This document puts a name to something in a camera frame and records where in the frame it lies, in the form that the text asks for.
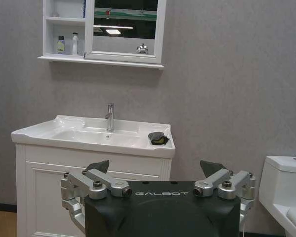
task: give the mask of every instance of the sink basin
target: sink basin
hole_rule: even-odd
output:
[[[175,145],[167,124],[115,120],[115,131],[107,132],[107,121],[58,115],[54,120],[23,128],[12,133],[15,143],[172,158]],[[166,145],[152,145],[151,132],[163,132]]]

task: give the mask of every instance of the toilet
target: toilet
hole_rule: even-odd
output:
[[[259,201],[285,229],[286,237],[296,237],[296,157],[266,157]]]

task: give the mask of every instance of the wooden floor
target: wooden floor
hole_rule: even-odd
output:
[[[0,211],[0,237],[16,237],[16,213]]]

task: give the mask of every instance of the mirror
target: mirror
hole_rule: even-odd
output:
[[[92,51],[154,55],[158,0],[95,0]]]

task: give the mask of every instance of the chrome faucet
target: chrome faucet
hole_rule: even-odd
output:
[[[107,131],[114,132],[114,103],[108,104],[108,113],[105,115],[105,119],[108,121]]]

